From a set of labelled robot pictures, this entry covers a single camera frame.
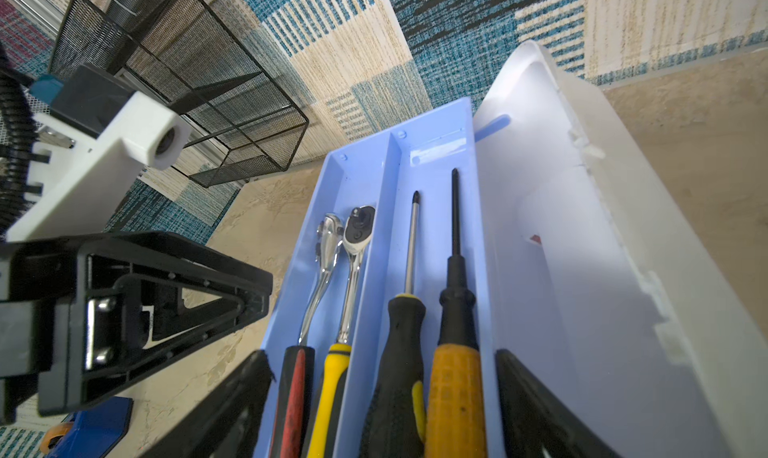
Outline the wooden handle screwdriver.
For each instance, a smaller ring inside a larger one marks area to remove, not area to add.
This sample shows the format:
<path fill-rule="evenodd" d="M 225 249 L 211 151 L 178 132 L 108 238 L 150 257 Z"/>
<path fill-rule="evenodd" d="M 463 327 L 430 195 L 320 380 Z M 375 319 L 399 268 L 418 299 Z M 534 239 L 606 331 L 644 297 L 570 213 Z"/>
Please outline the wooden handle screwdriver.
<path fill-rule="evenodd" d="M 427 457 L 487 455 L 481 356 L 461 252 L 459 171 L 451 174 L 451 254 L 440 294 L 440 333 L 433 356 L 426 422 Z"/>

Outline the black yellow screwdriver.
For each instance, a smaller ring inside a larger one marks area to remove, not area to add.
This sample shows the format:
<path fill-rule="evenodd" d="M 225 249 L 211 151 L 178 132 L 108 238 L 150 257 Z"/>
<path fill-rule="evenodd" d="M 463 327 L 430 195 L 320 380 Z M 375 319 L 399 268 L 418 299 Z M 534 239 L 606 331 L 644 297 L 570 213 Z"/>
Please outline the black yellow screwdriver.
<path fill-rule="evenodd" d="M 426 307 L 414 294 L 420 193 L 412 197 L 404 290 L 388 303 L 389 331 L 361 437 L 361 457 L 422 457 L 426 409 L 421 350 Z"/>

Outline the yellow handled pliers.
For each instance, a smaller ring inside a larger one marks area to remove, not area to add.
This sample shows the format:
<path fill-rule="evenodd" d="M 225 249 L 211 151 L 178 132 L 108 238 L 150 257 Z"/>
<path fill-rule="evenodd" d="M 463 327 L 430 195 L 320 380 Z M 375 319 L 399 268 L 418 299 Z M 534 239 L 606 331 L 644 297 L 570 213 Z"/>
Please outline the yellow handled pliers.
<path fill-rule="evenodd" d="M 339 329 L 324 362 L 323 380 L 302 451 L 303 457 L 332 457 L 352 351 L 353 321 L 365 250 L 372 239 L 373 206 L 350 213 L 342 240 L 349 258 L 349 273 Z"/>

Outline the white and blue toolbox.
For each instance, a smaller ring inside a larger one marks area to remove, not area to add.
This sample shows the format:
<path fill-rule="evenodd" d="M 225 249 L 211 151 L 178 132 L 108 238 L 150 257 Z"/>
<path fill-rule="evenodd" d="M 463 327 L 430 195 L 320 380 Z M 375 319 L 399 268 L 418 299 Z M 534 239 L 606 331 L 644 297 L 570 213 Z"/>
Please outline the white and blue toolbox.
<path fill-rule="evenodd" d="M 414 192 L 424 357 L 437 347 L 453 170 L 490 456 L 505 453 L 500 350 L 624 457 L 766 455 L 766 339 L 602 91 L 527 41 L 479 107 L 461 98 L 326 157 L 262 346 L 279 372 L 322 218 L 373 206 L 336 456 L 360 448 Z"/>

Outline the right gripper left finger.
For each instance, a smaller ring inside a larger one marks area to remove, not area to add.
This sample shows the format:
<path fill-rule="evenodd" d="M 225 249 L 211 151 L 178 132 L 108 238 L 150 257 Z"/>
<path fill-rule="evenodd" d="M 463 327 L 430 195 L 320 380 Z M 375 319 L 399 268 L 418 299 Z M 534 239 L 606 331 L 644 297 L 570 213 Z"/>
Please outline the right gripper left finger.
<path fill-rule="evenodd" d="M 251 457 L 274 375 L 265 351 L 251 353 L 145 457 Z"/>

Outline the red handled pliers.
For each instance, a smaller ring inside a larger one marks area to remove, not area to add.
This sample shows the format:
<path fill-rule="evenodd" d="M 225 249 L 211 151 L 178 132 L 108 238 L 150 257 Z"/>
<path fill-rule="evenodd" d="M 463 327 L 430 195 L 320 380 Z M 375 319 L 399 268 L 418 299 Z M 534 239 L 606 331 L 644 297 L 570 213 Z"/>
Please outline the red handled pliers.
<path fill-rule="evenodd" d="M 284 353 L 269 450 L 271 457 L 300 456 L 309 423 L 315 350 L 308 345 L 308 335 L 315 312 L 329 287 L 338 262 L 343 239 L 340 218 L 333 213 L 325 214 L 318 226 L 317 235 L 316 261 L 319 272 L 305 309 L 297 342 Z"/>

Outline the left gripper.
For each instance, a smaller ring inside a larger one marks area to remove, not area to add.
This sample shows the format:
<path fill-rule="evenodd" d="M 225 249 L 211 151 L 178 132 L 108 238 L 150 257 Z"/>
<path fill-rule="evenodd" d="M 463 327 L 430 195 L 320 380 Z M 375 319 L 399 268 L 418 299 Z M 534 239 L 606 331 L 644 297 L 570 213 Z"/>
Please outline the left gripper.
<path fill-rule="evenodd" d="M 1 246 L 3 425 L 35 393 L 42 416 L 92 408 L 268 312 L 271 273 L 178 234 L 73 243 L 76 266 L 60 241 Z M 205 300 L 189 304 L 178 289 L 88 296 L 129 274 L 198 289 Z"/>

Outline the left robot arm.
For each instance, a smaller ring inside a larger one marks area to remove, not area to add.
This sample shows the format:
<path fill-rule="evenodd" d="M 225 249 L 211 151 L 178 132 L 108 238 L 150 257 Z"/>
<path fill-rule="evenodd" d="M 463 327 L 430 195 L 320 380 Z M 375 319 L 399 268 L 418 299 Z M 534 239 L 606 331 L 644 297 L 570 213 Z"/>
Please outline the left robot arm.
<path fill-rule="evenodd" d="M 175 233 L 109 233 L 145 169 L 179 158 L 174 109 L 90 65 L 43 83 L 1 64 L 1 422 L 95 406 L 264 318 L 270 273 Z"/>

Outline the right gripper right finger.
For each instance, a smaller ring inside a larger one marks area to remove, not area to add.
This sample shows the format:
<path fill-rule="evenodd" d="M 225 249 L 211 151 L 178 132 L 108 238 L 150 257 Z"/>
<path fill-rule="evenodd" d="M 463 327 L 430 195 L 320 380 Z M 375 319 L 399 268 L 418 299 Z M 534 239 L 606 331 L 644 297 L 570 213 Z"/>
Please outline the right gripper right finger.
<path fill-rule="evenodd" d="M 495 352 L 503 437 L 508 457 L 616 457 L 509 350 Z"/>

